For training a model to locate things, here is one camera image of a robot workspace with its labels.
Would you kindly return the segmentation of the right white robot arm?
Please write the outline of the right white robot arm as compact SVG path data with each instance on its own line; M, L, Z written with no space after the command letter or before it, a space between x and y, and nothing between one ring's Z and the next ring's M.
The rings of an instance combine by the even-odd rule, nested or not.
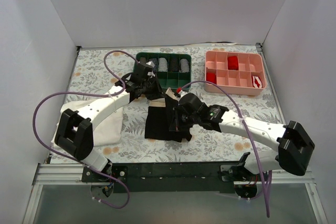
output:
M166 98L169 130L189 132L193 125L216 131L251 137L268 147L258 154L245 153L238 163L224 171L236 180L251 180L260 171L283 169L303 176L306 173L315 144L303 126L295 121L289 124L267 123L253 118L240 118L227 107L206 105L196 95L187 93L179 99Z

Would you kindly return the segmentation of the black underwear beige waistband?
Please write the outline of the black underwear beige waistband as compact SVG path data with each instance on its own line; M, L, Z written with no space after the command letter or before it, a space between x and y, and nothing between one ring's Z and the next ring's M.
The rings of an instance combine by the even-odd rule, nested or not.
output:
M190 141L191 133L169 130L172 108L177 106L179 99L171 88L168 88L164 95L164 98L150 101L145 123L145 138L176 142Z

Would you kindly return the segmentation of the pink divided organizer tray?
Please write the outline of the pink divided organizer tray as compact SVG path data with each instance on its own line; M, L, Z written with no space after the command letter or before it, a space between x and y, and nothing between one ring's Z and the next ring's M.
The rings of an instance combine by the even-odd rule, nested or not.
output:
M237 56L239 70L228 70L227 57ZM206 73L216 74L216 84L206 81ZM254 88L252 76L259 76L263 83L261 89ZM210 50L205 55L205 90L220 93L223 89L229 94L257 96L267 86L262 57L246 52L226 52Z

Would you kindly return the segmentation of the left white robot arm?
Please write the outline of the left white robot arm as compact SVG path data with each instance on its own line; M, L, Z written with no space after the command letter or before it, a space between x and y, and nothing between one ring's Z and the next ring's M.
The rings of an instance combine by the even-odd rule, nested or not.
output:
M116 110L131 103L141 95L157 99L163 95L154 63L138 63L132 73L126 74L100 99L73 111L66 109L61 114L55 144L75 160L93 168L93 175L100 182L111 178L108 159L94 149L93 132L96 127Z

